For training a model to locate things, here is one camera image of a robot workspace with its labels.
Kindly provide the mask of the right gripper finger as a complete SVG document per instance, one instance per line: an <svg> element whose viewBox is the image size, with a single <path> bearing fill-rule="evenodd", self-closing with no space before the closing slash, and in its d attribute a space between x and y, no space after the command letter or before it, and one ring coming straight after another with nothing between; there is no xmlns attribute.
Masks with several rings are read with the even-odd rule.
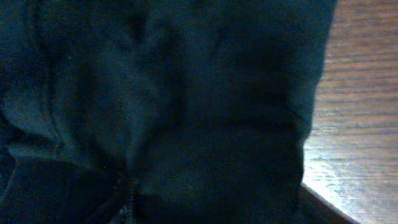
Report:
<svg viewBox="0 0 398 224"><path fill-rule="evenodd" d="M308 224L359 224L305 184L300 186L299 211Z"/></svg>

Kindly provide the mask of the black garment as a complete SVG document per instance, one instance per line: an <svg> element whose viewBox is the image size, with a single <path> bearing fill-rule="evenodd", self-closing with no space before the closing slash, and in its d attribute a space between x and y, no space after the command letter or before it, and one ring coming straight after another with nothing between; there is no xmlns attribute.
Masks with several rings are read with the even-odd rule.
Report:
<svg viewBox="0 0 398 224"><path fill-rule="evenodd" d="M335 1L2 1L1 222L307 223Z"/></svg>

